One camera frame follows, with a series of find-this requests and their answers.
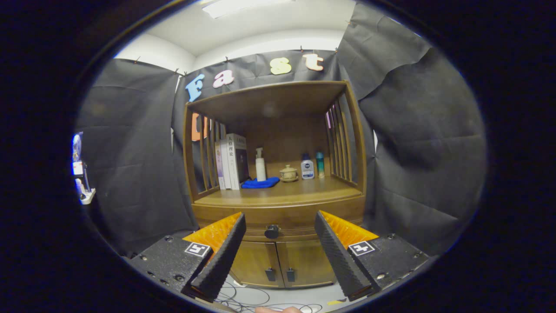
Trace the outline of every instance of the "fluorescent light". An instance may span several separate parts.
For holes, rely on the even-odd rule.
[[[259,7],[277,2],[293,0],[220,0],[203,8],[212,18],[219,18],[245,8]]]

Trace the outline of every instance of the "hand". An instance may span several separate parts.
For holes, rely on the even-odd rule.
[[[270,310],[266,307],[258,307],[255,309],[255,313],[280,313],[280,311]],[[290,306],[282,311],[282,313],[302,313],[299,309]]]

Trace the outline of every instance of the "black fabric backdrop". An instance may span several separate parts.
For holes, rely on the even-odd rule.
[[[319,62],[323,71],[305,66],[302,56],[307,53],[324,59]],[[291,72],[270,72],[270,61],[278,57],[289,59]],[[213,88],[223,70],[232,70],[234,81]],[[435,255],[450,247],[473,215],[485,170],[483,122],[473,94],[423,39],[357,3],[337,53],[290,50],[223,60],[182,77],[175,96],[177,75],[172,71],[123,60],[107,65],[83,106],[77,130],[84,131],[91,182],[120,251],[137,252],[164,234],[198,228],[182,144],[189,100],[185,86],[199,74],[205,78],[196,100],[278,82],[348,79],[368,122],[363,123],[368,164],[364,227],[379,235],[398,233]],[[166,139],[170,127],[173,149]],[[379,138],[376,154],[373,130]],[[196,173],[203,189],[199,166]]]
[[[107,235],[123,255],[142,251],[169,231],[195,227],[180,198],[171,158],[177,79],[160,67],[111,60],[77,120]]]
[[[397,233],[428,254],[446,251],[473,216],[487,148],[475,98],[421,37],[358,2],[338,58],[375,130],[368,144],[364,227]]]

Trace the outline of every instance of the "blue towel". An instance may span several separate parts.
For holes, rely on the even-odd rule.
[[[243,183],[243,185],[241,185],[241,188],[251,188],[251,189],[270,188],[270,187],[274,186],[279,181],[280,181],[280,178],[278,178],[278,177],[271,177],[267,180],[263,180],[262,182],[258,182],[256,179],[255,180],[246,180]]]

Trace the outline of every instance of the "cabinet knob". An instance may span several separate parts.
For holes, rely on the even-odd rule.
[[[270,225],[266,227],[265,230],[265,237],[268,239],[276,239],[278,238],[278,225]]]

